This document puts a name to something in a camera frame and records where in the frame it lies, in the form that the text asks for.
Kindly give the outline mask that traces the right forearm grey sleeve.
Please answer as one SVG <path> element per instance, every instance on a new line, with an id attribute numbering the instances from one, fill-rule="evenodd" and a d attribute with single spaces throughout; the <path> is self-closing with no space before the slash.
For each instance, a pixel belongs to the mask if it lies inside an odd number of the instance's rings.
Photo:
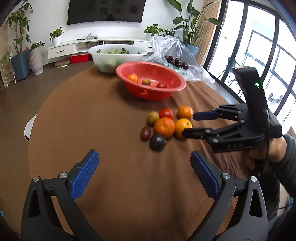
<path id="1" fill-rule="evenodd" d="M 267 172 L 262 175 L 260 180 L 269 221 L 277 216 L 276 209 L 280 201 L 280 185 L 283 185 L 287 193 L 295 198 L 295 138 L 288 134 L 283 135 L 283 137 L 287 141 L 284 158 L 278 163 L 273 163 L 268 159 Z"/>

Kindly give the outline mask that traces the right hand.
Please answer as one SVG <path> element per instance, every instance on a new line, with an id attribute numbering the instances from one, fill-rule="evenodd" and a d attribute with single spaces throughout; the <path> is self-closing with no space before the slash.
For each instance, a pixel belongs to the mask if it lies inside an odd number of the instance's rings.
<path id="1" fill-rule="evenodd" d="M 280 138 L 273 138 L 269 141 L 269 146 L 264 144 L 254 149 L 242 152 L 242 159 L 245 165 L 253 170 L 255 168 L 255 160 L 265 160 L 266 158 L 273 163 L 280 162 L 286 153 L 287 141 L 282 136 Z"/>

